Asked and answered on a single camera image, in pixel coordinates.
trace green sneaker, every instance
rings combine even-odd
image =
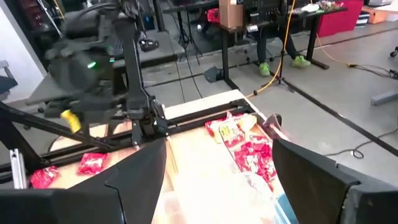
[[[310,65],[311,62],[307,61],[303,55],[296,56],[296,58],[292,62],[292,66],[295,68],[305,68]]]
[[[267,63],[261,63],[260,66],[260,74],[262,76],[268,76],[271,75],[270,71],[269,71],[269,65]]]

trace concrete floor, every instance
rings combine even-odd
[[[325,50],[339,60],[398,70],[398,58],[389,58],[389,52],[398,44],[396,42],[398,31],[391,30],[397,24],[389,22],[367,26],[352,32],[324,38],[322,43],[330,44],[372,34],[373,32],[385,31],[380,34],[329,45],[325,47]],[[305,34],[298,35],[294,39],[298,50],[306,48],[308,37]],[[255,47],[251,48],[253,51],[249,55],[255,60]],[[275,40],[269,44],[269,48],[277,55],[280,51],[280,42]],[[246,61],[246,55],[242,53],[241,49],[230,50],[229,56],[229,65],[239,65]],[[347,68],[345,65],[329,59],[321,49],[314,51],[314,58],[330,65],[330,69],[322,70],[311,66],[305,70],[297,70],[289,66],[290,59],[286,57],[283,76],[322,103],[337,110],[343,116],[375,135],[392,131],[397,127],[398,101],[373,107],[370,105],[370,97],[388,90],[396,90],[398,81]],[[270,63],[271,68],[275,70],[278,63],[279,59]],[[192,57],[190,66],[193,74],[202,73],[212,66],[221,68],[221,55],[215,53],[200,58],[200,66],[196,59]],[[269,80],[269,78],[260,77],[257,69],[255,65],[230,69],[231,78],[244,94],[251,93],[254,89],[260,87],[260,83]],[[159,67],[146,68],[143,71],[147,86],[176,79],[178,73],[180,77],[190,76],[187,62],[170,63]],[[229,87],[223,82],[208,83],[203,75],[195,77],[195,81],[203,96],[229,90]],[[200,97],[191,78],[182,80],[182,85],[186,101]],[[158,102],[166,106],[183,103],[179,82],[153,86],[147,88],[147,90],[157,97]],[[324,112],[298,93],[292,93],[283,86],[271,86],[250,100],[265,114],[281,114],[284,118],[283,127],[289,133],[292,141],[320,154],[352,148],[367,141],[364,136]],[[38,153],[46,152],[48,146],[56,137],[33,129],[25,131],[20,126],[19,129]],[[383,140],[398,148],[397,134],[385,137]],[[0,147],[2,148],[0,149],[0,162],[7,162],[9,160],[8,152],[4,149],[4,146]],[[365,158],[362,160],[355,159],[349,153],[335,156],[333,159],[398,186],[398,177],[396,176],[398,158],[373,143],[362,147],[361,151],[365,154]]]

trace white wall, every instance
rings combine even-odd
[[[5,102],[24,100],[42,81],[45,70],[4,0],[0,0],[0,29],[0,60],[8,61],[18,82]]]

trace yellow clip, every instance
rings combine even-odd
[[[69,124],[70,131],[76,133],[81,129],[79,118],[70,110],[62,112],[61,117]]]

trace green led light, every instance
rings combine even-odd
[[[94,67],[96,64],[97,64],[96,62],[90,62],[90,63],[87,65],[87,68],[92,68],[92,67]]]

